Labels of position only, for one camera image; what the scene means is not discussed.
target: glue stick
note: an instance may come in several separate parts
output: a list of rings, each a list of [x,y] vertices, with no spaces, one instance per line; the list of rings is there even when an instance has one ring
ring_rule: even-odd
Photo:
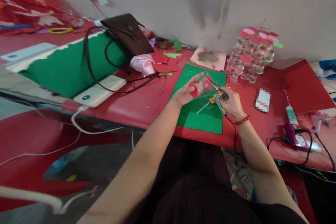
[[[287,115],[288,115],[288,119],[289,119],[289,123],[290,124],[295,124],[295,125],[299,125],[299,123],[297,122],[294,110],[291,106],[286,107],[287,110]]]

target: red bead bracelet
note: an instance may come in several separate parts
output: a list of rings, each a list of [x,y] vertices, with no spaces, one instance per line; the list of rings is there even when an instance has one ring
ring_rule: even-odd
[[[240,121],[238,121],[238,122],[235,122],[235,125],[239,125],[239,124],[242,124],[242,123],[244,123],[244,122],[246,122],[246,121],[248,121],[248,120],[250,120],[251,119],[251,117],[248,115],[246,118],[244,118],[243,120],[240,120]]]

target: yellow scissors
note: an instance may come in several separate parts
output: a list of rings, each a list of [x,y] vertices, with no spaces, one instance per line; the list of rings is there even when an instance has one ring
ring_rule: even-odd
[[[223,90],[219,89],[218,85],[212,80],[211,76],[208,74],[207,71],[205,71],[207,75],[205,75],[205,78],[210,82],[210,84],[213,86],[213,88],[216,90],[216,103],[219,108],[219,110],[222,112],[222,114],[226,114],[226,111],[222,108],[219,99],[222,101],[227,101],[229,99],[227,93],[225,93]]]
[[[82,28],[82,26],[73,26],[73,27],[67,27],[67,28],[50,28],[48,29],[48,32],[52,34],[66,34],[78,28]]]

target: pink glue gun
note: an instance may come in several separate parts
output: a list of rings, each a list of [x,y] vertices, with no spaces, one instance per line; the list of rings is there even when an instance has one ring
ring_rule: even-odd
[[[314,114],[311,116],[313,119],[313,126],[309,130],[311,133],[318,133],[321,127],[321,121],[329,117],[328,114]]]

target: wall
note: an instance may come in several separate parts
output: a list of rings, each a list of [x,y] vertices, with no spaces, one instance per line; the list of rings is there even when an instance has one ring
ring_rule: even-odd
[[[98,17],[88,0],[67,1],[83,15]],[[130,12],[159,36],[227,53],[240,29],[260,28],[265,20],[264,28],[278,33],[285,45],[274,67],[282,69],[302,58],[335,58],[336,0],[231,0],[218,40],[221,5],[222,0],[111,0],[102,10],[108,16]]]

